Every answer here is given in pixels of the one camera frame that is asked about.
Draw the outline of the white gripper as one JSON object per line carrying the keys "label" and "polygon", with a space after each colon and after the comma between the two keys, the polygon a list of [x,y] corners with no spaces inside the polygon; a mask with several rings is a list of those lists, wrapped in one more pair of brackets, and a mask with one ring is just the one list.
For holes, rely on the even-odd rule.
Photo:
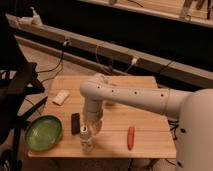
{"label": "white gripper", "polygon": [[83,120],[82,127],[84,130],[89,128],[88,123],[93,123],[91,125],[92,135],[97,135],[102,128],[102,122],[100,121],[103,117],[103,110],[97,112],[87,111],[86,109],[83,110]]}

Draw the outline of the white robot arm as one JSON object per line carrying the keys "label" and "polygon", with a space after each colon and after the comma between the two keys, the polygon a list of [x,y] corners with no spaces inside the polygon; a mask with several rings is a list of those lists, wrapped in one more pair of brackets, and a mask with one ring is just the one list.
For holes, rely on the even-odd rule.
{"label": "white robot arm", "polygon": [[213,171],[213,89],[194,92],[111,85],[96,74],[80,85],[84,123],[101,130],[104,100],[179,120],[176,171]]}

